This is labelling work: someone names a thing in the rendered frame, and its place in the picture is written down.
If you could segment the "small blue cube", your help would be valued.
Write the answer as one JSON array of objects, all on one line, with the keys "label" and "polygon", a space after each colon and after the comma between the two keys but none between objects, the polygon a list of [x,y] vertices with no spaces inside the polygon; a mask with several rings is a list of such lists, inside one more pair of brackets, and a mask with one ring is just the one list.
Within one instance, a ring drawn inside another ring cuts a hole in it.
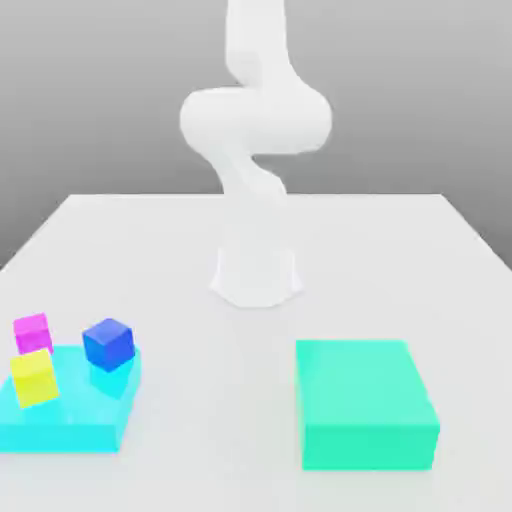
[{"label": "small blue cube", "polygon": [[127,325],[107,318],[82,333],[87,360],[112,372],[135,357],[133,332]]}]

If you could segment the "small cyan cube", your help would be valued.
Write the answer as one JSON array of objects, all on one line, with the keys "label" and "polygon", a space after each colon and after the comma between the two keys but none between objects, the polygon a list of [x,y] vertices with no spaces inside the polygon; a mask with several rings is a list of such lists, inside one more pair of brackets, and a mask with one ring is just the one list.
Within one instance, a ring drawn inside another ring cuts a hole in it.
[{"label": "small cyan cube", "polygon": [[112,371],[106,371],[92,363],[88,364],[89,382],[104,395],[119,400],[125,393],[135,359],[126,361]]}]

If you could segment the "small magenta cube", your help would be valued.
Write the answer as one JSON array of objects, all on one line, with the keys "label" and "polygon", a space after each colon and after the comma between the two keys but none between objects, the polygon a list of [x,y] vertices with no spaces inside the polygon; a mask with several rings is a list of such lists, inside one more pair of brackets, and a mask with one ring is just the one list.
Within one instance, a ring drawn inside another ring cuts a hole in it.
[{"label": "small magenta cube", "polygon": [[47,349],[50,353],[53,353],[48,320],[44,313],[15,319],[13,329],[20,355],[41,349]]}]

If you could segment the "small yellow cube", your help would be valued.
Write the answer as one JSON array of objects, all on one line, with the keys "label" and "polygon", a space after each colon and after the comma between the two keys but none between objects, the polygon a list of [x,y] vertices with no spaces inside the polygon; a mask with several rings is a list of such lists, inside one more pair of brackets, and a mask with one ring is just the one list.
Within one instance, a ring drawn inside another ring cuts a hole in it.
[{"label": "small yellow cube", "polygon": [[54,366],[47,348],[12,358],[10,370],[21,408],[46,403],[59,397]]}]

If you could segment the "large green box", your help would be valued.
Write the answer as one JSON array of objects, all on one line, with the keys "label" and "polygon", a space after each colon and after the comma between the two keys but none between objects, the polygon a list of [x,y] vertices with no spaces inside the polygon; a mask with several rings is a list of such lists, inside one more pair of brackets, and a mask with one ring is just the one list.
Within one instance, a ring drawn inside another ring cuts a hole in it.
[{"label": "large green box", "polygon": [[405,342],[299,340],[295,361],[303,469],[431,469],[440,421]]}]

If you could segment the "large cyan box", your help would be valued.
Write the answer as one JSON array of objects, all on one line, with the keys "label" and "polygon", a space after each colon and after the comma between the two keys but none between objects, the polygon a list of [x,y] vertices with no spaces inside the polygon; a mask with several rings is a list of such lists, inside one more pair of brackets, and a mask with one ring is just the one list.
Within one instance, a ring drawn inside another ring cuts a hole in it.
[{"label": "large cyan box", "polygon": [[0,387],[0,453],[114,453],[120,449],[141,379],[141,354],[124,395],[112,399],[89,382],[83,348],[61,345],[53,363],[60,395],[22,409],[13,380]]}]

